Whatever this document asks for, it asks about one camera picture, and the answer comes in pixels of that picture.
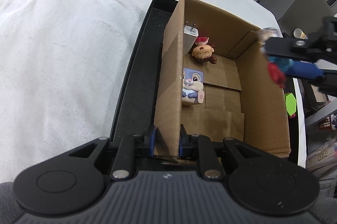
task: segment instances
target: white bedsheet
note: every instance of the white bedsheet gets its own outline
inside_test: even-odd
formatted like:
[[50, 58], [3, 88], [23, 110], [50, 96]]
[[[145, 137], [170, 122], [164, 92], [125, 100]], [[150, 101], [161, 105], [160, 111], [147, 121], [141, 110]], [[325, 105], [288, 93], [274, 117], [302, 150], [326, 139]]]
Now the white bedsheet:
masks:
[[[253, 0], [202, 0], [278, 28]], [[109, 136], [151, 0], [0, 0], [0, 182]]]

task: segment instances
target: open cardboard box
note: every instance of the open cardboard box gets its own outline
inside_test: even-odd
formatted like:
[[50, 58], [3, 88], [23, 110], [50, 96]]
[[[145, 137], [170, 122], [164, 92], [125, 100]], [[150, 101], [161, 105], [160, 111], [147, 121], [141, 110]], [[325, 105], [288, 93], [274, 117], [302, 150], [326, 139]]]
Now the open cardboard box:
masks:
[[[216, 64], [197, 64], [183, 55], [186, 21], [216, 45]], [[203, 134], [212, 141], [231, 136], [278, 157], [289, 155], [284, 93], [269, 78], [257, 30], [215, 6], [179, 0], [164, 32], [154, 118], [160, 131], [156, 155], [178, 157], [181, 123], [188, 134]], [[203, 72], [203, 104], [181, 105], [183, 67]]]

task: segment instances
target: black tray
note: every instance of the black tray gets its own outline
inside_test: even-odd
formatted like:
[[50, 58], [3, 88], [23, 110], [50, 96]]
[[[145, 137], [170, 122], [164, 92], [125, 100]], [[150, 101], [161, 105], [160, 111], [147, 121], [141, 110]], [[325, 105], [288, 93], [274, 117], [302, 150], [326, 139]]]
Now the black tray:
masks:
[[110, 140], [143, 133], [153, 124], [163, 35], [176, 0], [152, 0], [140, 28], [119, 95]]

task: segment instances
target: toy figurine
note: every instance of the toy figurine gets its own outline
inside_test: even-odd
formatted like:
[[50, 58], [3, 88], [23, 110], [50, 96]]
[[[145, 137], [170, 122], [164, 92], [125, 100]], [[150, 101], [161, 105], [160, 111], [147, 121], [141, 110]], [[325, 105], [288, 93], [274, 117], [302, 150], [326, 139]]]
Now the toy figurine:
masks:
[[204, 98], [203, 73], [184, 68], [182, 104], [192, 106], [196, 103], [203, 103]]
[[195, 40], [196, 47], [192, 50], [192, 56], [199, 62], [209, 61], [212, 64], [216, 64], [216, 56], [212, 55], [214, 53], [215, 44], [208, 43], [208, 38], [199, 37]]

